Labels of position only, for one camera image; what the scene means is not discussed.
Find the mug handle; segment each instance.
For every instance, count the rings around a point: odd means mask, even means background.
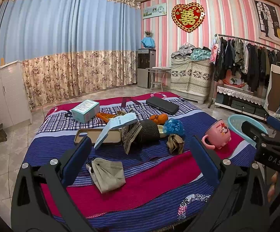
[[[208,134],[207,135],[204,135],[201,139],[202,143],[204,144],[204,146],[207,148],[207,149],[211,149],[211,150],[214,150],[215,149],[215,146],[214,145],[209,145],[206,143],[206,138],[208,137]]]

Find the bed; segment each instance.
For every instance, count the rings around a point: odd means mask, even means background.
[[[101,194],[86,170],[85,163],[74,184],[67,187],[75,205],[92,226],[100,231],[152,231],[167,228],[195,215],[214,191],[202,177],[188,148],[193,145],[190,137],[196,135],[201,138],[216,119],[171,92],[133,97],[140,105],[126,99],[126,106],[121,107],[121,97],[98,102],[100,110],[107,113],[116,113],[117,110],[128,112],[133,108],[137,118],[142,120],[153,114],[161,114],[145,103],[152,96],[180,106],[178,112],[169,117],[180,119],[184,125],[184,153],[170,155],[166,146],[167,139],[143,145],[140,150],[133,150],[128,155],[124,153],[122,145],[92,150],[87,161],[96,157],[122,161],[126,178],[126,184],[121,188]],[[31,166],[44,165],[53,158],[59,158],[67,149],[75,147],[74,137],[78,129],[105,126],[98,118],[82,124],[66,117],[66,112],[78,104],[64,104],[49,111],[24,162]],[[239,166],[249,166],[255,148],[237,134],[232,132],[231,135],[232,141],[217,151],[218,156],[221,159],[230,158],[232,163]],[[64,222],[46,184],[42,185],[42,190],[54,218]]]

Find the cardboard box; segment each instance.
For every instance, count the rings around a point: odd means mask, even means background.
[[[100,112],[100,104],[89,99],[71,109],[73,119],[83,124],[90,121],[98,112]]]

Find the cartoon mug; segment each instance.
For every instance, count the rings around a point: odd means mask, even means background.
[[[230,140],[230,131],[222,119],[211,125],[211,127],[206,131],[205,135],[201,139],[205,147],[212,150],[215,148],[221,149]]]

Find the curtain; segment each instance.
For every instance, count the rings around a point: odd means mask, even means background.
[[[0,0],[0,58],[23,61],[31,107],[136,83],[133,0]]]

